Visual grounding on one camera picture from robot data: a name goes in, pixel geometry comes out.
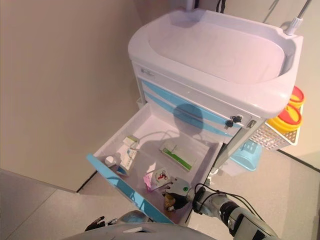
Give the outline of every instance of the drawer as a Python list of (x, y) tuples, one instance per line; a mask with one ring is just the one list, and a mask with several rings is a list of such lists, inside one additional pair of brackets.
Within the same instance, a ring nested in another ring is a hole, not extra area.
[[(120, 190), (141, 211), (151, 219), (161, 223), (186, 223), (192, 206), (188, 203), (175, 212), (164, 209), (164, 187), (148, 192), (143, 176), (153, 170), (166, 167), (171, 177), (187, 180), (191, 186), (203, 183), (222, 147), (203, 129), (181, 121), (172, 114), (162, 112), (157, 106), (147, 103), (120, 130), (117, 131), (94, 155), (87, 159), (96, 170), (115, 188)], [(103, 161), (106, 156), (127, 154), (128, 147), (123, 144), (126, 136), (139, 139), (138, 153), (129, 176), (116, 174), (116, 166), (107, 167)], [(196, 162), (190, 171), (186, 171), (171, 158), (165, 156), (160, 148), (170, 140), (184, 149), (192, 149)]]
[(138, 65), (135, 62), (133, 62), (132, 65), (135, 75), (138, 78), (139, 88), (143, 87), (139, 79), (145, 80), (149, 83), (159, 86), (162, 89), (165, 89), (170, 93), (174, 93), (178, 97), (198, 105), (201, 108), (204, 108), (207, 111), (222, 117), (223, 119), (229, 120), (231, 116), (240, 115), (242, 120), (240, 123), (238, 123), (238, 126), (242, 128), (247, 128), (251, 120), (258, 121), (260, 119), (259, 116), (255, 116), (243, 109), (221, 101), (188, 85), (182, 84), (177, 80), (155, 72), (147, 67)]
[[(183, 112), (190, 118), (198, 120), (202, 124), (202, 128), (215, 135), (215, 139), (228, 143), (231, 138), (240, 130), (239, 124), (234, 124), (233, 127), (225, 128), (226, 121), (229, 120), (225, 117), (217, 115), (197, 104), (177, 96), (163, 88), (146, 81), (142, 78), (138, 78), (141, 82), (143, 93), (145, 99), (149, 103), (158, 105), (166, 111), (173, 112), (175, 114), (177, 111)], [(183, 116), (180, 117), (182, 121), (188, 122), (189, 119), (185, 119)]]

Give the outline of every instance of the open drawer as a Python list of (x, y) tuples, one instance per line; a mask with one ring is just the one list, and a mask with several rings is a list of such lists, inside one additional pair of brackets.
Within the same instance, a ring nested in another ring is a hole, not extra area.
[[(131, 135), (139, 139), (133, 169), (129, 176), (118, 175), (117, 166), (109, 168), (103, 161), (116, 153), (127, 154), (128, 147), (123, 144), (123, 140)], [(183, 145), (184, 149), (192, 150), (195, 154), (196, 162), (189, 171), (160, 151), (167, 140)], [(162, 196), (165, 186), (148, 192), (143, 177), (148, 172), (166, 167), (171, 177), (183, 178), (194, 187), (206, 180), (221, 147), (222, 142), (215, 141), (204, 129), (183, 122), (147, 103), (94, 155), (89, 154), (87, 159), (110, 184), (155, 222), (183, 225), (192, 209), (191, 204), (174, 212), (166, 211)]]

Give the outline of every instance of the green label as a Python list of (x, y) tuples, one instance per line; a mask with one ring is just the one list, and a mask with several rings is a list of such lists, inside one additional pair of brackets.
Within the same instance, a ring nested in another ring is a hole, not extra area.
[(173, 154), (171, 151), (169, 151), (167, 148), (163, 149), (163, 152), (167, 155), (169, 155), (173, 160), (175, 160), (176, 162), (178, 162), (179, 164), (181, 164), (183, 167), (185, 167), (186, 169), (190, 170), (192, 168), (192, 166), (188, 163), (186, 163), (184, 160), (182, 160), (180, 157), (178, 157), (177, 155)]

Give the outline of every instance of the white bottle cap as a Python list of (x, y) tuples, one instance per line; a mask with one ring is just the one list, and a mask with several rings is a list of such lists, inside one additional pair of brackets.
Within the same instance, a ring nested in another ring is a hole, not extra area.
[(116, 165), (116, 161), (114, 159), (113, 156), (107, 156), (104, 160), (105, 165), (107, 165), (108, 167), (112, 167), (114, 165)]

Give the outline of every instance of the blue plastic basket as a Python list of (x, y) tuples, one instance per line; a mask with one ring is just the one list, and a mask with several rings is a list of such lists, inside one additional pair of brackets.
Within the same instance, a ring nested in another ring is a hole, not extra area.
[(256, 170), (262, 153), (262, 146), (248, 140), (230, 159), (249, 171)]

